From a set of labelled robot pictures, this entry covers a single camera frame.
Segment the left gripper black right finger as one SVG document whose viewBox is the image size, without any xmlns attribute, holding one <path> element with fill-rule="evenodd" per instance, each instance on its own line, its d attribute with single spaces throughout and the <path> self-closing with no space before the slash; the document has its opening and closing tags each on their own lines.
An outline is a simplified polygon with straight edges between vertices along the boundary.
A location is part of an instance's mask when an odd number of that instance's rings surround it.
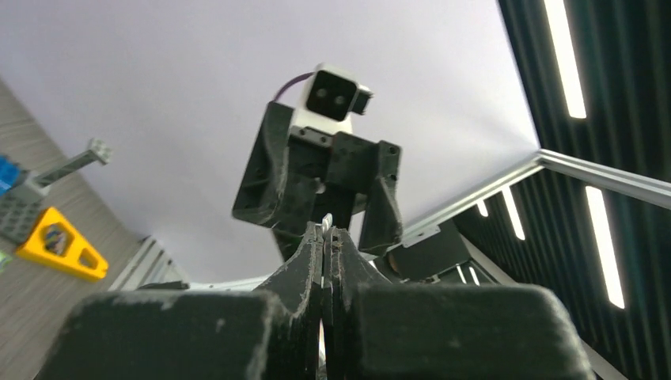
<svg viewBox="0 0 671 380">
<path fill-rule="evenodd" d="M 330 379 L 592 379 L 571 318 L 535 285 L 390 283 L 324 233 Z"/>
</svg>

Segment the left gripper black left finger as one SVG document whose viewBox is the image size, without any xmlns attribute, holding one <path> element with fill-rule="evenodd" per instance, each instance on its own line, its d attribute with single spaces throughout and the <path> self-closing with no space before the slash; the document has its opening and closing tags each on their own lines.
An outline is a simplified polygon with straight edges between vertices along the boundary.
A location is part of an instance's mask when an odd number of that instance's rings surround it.
<svg viewBox="0 0 671 380">
<path fill-rule="evenodd" d="M 66 318 L 40 379 L 314 379 L 323 230 L 253 291 L 90 295 Z"/>
</svg>

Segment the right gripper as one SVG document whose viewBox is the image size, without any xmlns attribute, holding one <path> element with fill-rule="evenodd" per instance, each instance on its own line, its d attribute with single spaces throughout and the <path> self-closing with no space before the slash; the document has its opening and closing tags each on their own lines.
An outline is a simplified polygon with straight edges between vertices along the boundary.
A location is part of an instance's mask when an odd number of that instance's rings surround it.
<svg viewBox="0 0 671 380">
<path fill-rule="evenodd" d="M 275 231 L 303 231 L 313 216 L 327 213 L 347 229 L 364 211 L 358 250 L 384 256 L 403 235 L 396 201 L 402 148 L 345 132 L 290 128 L 292 114 L 284 104 L 267 104 L 232 216 Z"/>
</svg>

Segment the small white battery door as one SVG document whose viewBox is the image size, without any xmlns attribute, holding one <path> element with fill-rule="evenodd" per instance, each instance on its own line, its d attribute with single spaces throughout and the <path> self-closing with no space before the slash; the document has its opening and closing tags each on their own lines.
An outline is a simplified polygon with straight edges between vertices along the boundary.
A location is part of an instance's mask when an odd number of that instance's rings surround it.
<svg viewBox="0 0 671 380">
<path fill-rule="evenodd" d="M 322 229 L 322 234 L 326 234 L 333 225 L 333 216 L 331 213 L 327 213 L 321 220 L 321 229 Z"/>
</svg>

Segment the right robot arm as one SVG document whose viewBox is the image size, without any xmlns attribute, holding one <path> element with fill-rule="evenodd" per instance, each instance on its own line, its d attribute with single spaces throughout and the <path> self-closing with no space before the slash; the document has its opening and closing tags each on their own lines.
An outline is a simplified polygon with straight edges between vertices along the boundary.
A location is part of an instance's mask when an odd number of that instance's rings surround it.
<svg viewBox="0 0 671 380">
<path fill-rule="evenodd" d="M 363 214 L 358 250 L 399 280 L 426 282 L 451 272 L 468 282 L 475 267 L 454 222 L 411 239 L 401 235 L 396 201 L 401 149 L 346 132 L 329 134 L 292 124 L 294 110 L 268 103 L 232 213 L 268 228 L 284 260 L 294 255 L 309 222 L 332 216 L 348 229 Z"/>
</svg>

